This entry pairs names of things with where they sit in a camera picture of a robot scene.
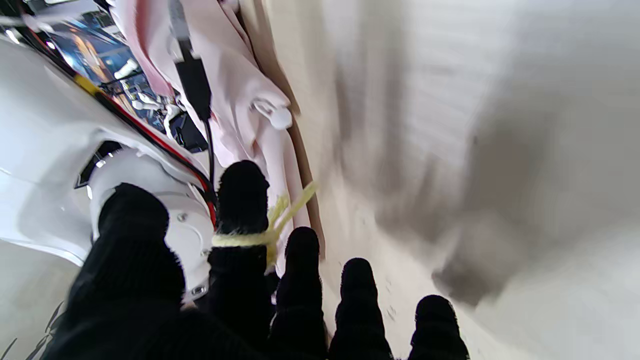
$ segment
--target black connector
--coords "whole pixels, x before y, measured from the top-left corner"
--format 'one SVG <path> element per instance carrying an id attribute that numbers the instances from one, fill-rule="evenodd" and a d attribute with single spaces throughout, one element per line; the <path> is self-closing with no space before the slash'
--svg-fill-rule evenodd
<path id="1" fill-rule="evenodd" d="M 211 88 L 201 59 L 191 55 L 189 40 L 179 40 L 183 61 L 177 62 L 175 68 L 182 83 L 187 101 L 195 109 L 198 118 L 208 122 L 211 117 Z"/>

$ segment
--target black cable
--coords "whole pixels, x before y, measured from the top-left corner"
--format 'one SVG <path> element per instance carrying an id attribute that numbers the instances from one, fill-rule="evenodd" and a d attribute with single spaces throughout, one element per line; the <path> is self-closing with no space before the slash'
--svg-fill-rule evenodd
<path id="1" fill-rule="evenodd" d="M 207 121 L 204 121 L 203 123 L 204 123 L 205 132 L 207 133 L 207 143 L 209 144 L 208 145 L 208 148 L 209 148 L 209 182 L 215 186 L 215 184 L 214 184 L 214 181 L 215 181 L 215 179 L 214 179 L 214 170 L 215 170 L 215 167 L 216 167 L 216 161 L 213 158 L 213 136 L 211 135 L 211 125 L 210 125 L 208 119 L 207 119 Z"/>

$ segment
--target yellow string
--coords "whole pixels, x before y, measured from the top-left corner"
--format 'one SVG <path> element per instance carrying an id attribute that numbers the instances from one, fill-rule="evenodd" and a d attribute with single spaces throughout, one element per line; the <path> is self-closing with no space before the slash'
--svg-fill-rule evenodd
<path id="1" fill-rule="evenodd" d="M 276 204 L 267 213 L 269 227 L 267 231 L 260 234 L 214 234 L 211 244 L 213 247 L 250 247 L 266 245 L 267 247 L 267 268 L 275 265 L 278 258 L 277 243 L 285 225 L 316 193 L 317 186 L 312 181 L 303 190 L 300 198 L 291 206 L 289 211 L 284 212 L 289 206 L 289 196 L 279 196 Z"/>

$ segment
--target black wire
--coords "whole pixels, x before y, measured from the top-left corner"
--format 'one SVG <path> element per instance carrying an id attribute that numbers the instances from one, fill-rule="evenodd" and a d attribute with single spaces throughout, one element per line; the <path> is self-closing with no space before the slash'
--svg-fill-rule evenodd
<path id="1" fill-rule="evenodd" d="M 166 149 L 163 146 L 159 146 L 159 144 L 155 141 L 155 139 L 153 139 L 149 134 L 144 132 L 144 130 L 140 129 L 133 121 L 131 121 L 131 119 L 128 118 L 127 115 L 121 113 L 118 108 L 113 106 L 111 101 L 106 97 L 106 95 L 104 95 L 102 93 L 97 93 L 97 94 L 95 94 L 95 99 L 101 105 L 103 105 L 105 108 L 107 108 L 107 110 L 109 110 L 109 112 L 111 112 L 114 115 L 116 115 L 120 120 L 124 121 L 127 125 L 133 127 L 134 130 L 136 130 L 136 132 L 138 134 L 140 134 L 142 137 L 144 137 L 147 141 L 149 141 L 152 144 L 156 145 L 164 153 L 169 155 L 169 157 L 171 157 L 175 161 L 178 161 L 181 165 L 187 167 L 192 172 L 196 173 L 196 175 L 198 177 L 201 177 L 203 180 L 207 180 L 207 176 L 205 174 L 203 174 L 198 168 L 193 166 L 191 163 L 189 163 L 188 161 L 184 161 L 183 159 L 178 157 L 176 154 L 174 154 L 171 151 L 169 151 L 169 149 Z M 213 183 L 211 181 L 209 181 L 207 185 L 208 185 L 209 189 L 205 189 L 205 193 L 210 197 L 210 199 L 213 201 L 213 204 L 215 206 L 215 205 L 218 204 L 218 197 L 216 196 L 216 192 L 215 192 L 215 189 L 213 187 Z"/>
<path id="2" fill-rule="evenodd" d="M 204 123 L 204 130 L 207 133 L 207 144 L 208 144 L 208 150 L 209 150 L 209 182 L 213 185 L 215 181 L 214 170 L 216 167 L 216 162 L 215 162 L 214 153 L 213 153 L 213 137 L 211 136 L 211 125 L 209 123 L 209 120 L 203 121 L 203 123 Z"/>

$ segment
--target white wall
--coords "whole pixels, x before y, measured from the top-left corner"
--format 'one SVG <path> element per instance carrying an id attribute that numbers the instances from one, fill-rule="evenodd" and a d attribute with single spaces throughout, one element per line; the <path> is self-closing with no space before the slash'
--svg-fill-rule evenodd
<path id="1" fill-rule="evenodd" d="M 365 256 L 397 356 L 436 288 L 477 359 L 499 351 L 475 323 L 544 359 L 640 356 L 639 2 L 256 3 L 321 182 L 325 297 Z"/>
<path id="2" fill-rule="evenodd" d="M 44 336 L 79 268 L 71 262 L 0 240 L 0 353 L 24 359 Z"/>

